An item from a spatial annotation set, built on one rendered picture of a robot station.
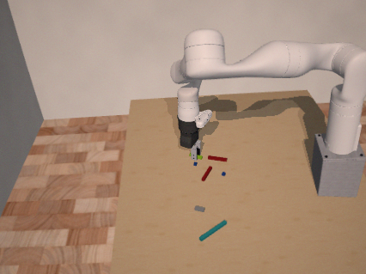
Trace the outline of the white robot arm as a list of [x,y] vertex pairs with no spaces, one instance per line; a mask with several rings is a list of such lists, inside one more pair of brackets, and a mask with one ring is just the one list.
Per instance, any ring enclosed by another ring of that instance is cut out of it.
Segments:
[[199,29],[186,36],[184,52],[183,59],[174,62],[170,70],[175,83],[189,83],[178,90],[178,105],[184,109],[198,106],[202,80],[294,78],[311,70],[338,74],[344,82],[331,92],[325,146],[338,155],[357,151],[366,96],[366,50],[363,48],[349,42],[315,44],[273,40],[241,61],[225,64],[222,34],[214,29]]

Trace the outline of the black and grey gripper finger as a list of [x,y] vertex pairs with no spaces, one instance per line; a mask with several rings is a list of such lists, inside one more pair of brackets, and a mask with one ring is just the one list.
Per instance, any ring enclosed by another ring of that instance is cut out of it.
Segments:
[[191,147],[191,159],[196,161],[198,159],[198,156],[197,156],[197,146],[192,146]]
[[198,140],[196,143],[195,143],[195,146],[197,146],[197,155],[201,155],[201,141]]

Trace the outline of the turquoise rod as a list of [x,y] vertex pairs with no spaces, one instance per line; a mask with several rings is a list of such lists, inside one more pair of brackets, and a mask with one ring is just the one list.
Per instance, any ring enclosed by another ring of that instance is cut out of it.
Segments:
[[199,237],[199,239],[201,241],[203,241],[204,239],[206,239],[207,237],[209,237],[210,235],[214,234],[218,229],[222,228],[223,226],[225,226],[227,224],[227,222],[224,220],[223,222],[219,223],[218,225],[216,225],[214,228],[212,228],[211,230],[209,230],[208,232],[206,232],[205,234],[203,234],[202,236]]

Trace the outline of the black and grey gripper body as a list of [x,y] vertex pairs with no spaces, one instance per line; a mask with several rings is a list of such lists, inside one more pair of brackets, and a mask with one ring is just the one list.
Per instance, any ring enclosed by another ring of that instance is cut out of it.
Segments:
[[190,149],[198,141],[198,129],[203,128],[211,117],[212,111],[200,112],[199,105],[193,109],[184,109],[178,105],[180,146]]

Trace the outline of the red rod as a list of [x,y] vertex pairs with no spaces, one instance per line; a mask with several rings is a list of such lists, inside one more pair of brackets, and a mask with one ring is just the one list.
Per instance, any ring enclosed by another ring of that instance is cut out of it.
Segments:
[[207,178],[207,176],[209,175],[209,173],[210,173],[211,169],[212,169],[212,167],[211,167],[211,166],[209,166],[209,167],[208,167],[208,169],[207,169],[207,171],[205,172],[205,174],[204,174],[203,178],[202,178],[202,181],[205,181],[205,180],[206,180],[206,178]]
[[215,161],[227,161],[227,158],[217,157],[217,156],[211,156],[211,155],[208,155],[208,159],[209,160],[215,160]]

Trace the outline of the short grey rod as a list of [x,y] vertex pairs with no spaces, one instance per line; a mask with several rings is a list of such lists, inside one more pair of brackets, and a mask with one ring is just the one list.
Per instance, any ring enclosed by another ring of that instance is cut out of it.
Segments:
[[204,212],[204,208],[203,208],[203,207],[195,206],[195,210],[196,210],[196,211]]

